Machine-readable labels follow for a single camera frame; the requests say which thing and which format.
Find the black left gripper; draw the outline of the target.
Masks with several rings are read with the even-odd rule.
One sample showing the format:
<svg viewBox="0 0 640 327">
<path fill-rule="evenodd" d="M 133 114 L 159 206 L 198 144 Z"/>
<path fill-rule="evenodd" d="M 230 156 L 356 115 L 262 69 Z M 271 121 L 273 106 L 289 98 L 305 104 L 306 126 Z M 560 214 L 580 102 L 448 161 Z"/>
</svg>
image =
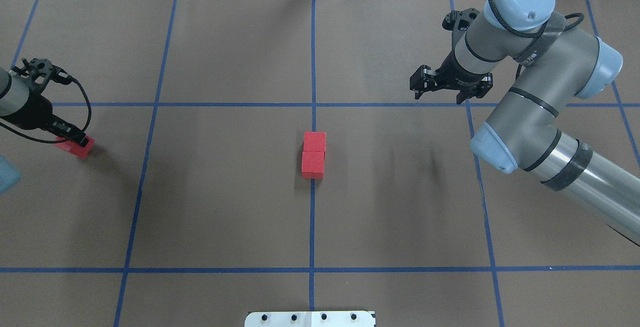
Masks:
<svg viewBox="0 0 640 327">
<path fill-rule="evenodd" d="M 39 94 L 30 95 L 25 105 L 14 113 L 14 125 L 23 130 L 41 129 L 54 134 L 57 137 L 55 143 L 71 141 L 82 148 L 89 144 L 85 131 L 54 116 L 50 100 Z"/>
</svg>

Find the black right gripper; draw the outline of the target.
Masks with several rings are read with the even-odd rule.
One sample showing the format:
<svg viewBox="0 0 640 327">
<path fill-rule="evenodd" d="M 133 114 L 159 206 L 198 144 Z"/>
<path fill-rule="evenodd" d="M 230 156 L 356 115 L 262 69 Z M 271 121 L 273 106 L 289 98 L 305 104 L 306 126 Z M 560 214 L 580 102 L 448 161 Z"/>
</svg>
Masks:
<svg viewBox="0 0 640 327">
<path fill-rule="evenodd" d="M 467 71 L 458 62 L 455 52 L 451 51 L 441 66 L 435 71 L 429 65 L 421 65 L 410 76 L 409 90 L 414 99 L 423 94 L 439 90 L 458 91 L 455 103 L 461 105 L 469 99 L 483 99 L 494 87 L 493 74 L 477 74 Z"/>
</svg>

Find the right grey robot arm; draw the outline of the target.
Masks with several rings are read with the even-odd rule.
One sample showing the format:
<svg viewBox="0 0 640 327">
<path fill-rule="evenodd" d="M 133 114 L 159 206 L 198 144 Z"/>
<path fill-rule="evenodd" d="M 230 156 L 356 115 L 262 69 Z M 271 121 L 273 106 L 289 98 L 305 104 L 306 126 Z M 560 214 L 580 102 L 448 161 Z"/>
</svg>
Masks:
<svg viewBox="0 0 640 327">
<path fill-rule="evenodd" d="M 487 0 L 482 10 L 450 11 L 442 21 L 451 32 L 450 53 L 437 69 L 421 65 L 409 88 L 415 99 L 439 90 L 456 91 L 458 105 L 482 99 L 494 68 L 512 58 L 521 72 L 471 138 L 473 154 L 504 174 L 533 174 L 638 244 L 638 177 L 554 126 L 571 99 L 591 99 L 613 83 L 622 54 L 579 28 L 583 14 L 564 15 L 555 5 Z"/>
</svg>

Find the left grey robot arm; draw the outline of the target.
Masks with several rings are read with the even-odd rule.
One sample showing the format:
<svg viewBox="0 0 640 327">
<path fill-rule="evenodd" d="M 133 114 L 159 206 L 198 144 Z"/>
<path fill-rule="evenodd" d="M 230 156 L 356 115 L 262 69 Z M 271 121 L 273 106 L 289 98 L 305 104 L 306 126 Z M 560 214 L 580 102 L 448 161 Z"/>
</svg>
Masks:
<svg viewBox="0 0 640 327">
<path fill-rule="evenodd" d="M 58 149 L 85 159 L 95 140 L 86 134 L 92 119 L 92 107 L 85 89 L 77 78 L 48 59 L 22 59 L 23 67 L 15 65 L 1 70 L 1 127 L 29 141 L 56 145 Z M 58 117 L 53 104 L 43 96 L 48 83 L 75 84 L 87 106 L 87 118 L 82 128 Z"/>
</svg>

